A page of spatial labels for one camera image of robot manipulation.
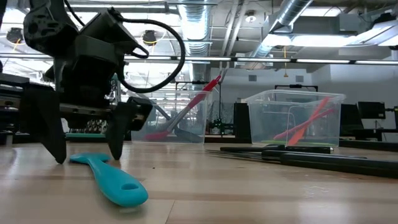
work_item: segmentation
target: desk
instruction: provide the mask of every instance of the desk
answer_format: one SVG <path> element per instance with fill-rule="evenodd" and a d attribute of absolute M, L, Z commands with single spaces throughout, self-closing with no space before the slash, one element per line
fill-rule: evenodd
<path fill-rule="evenodd" d="M 119 162 L 149 200 L 113 205 L 86 165 L 57 165 L 40 144 L 0 148 L 0 216 L 7 224 L 398 223 L 398 180 L 226 159 L 206 154 L 233 144 L 126 143 Z M 69 143 L 68 155 L 109 153 L 103 143 Z M 336 149 L 398 159 L 393 152 Z"/>
<path fill-rule="evenodd" d="M 383 133 L 398 133 L 398 129 L 355 129 L 353 135 L 355 140 L 366 140 L 367 138 L 376 138 L 382 141 Z"/>

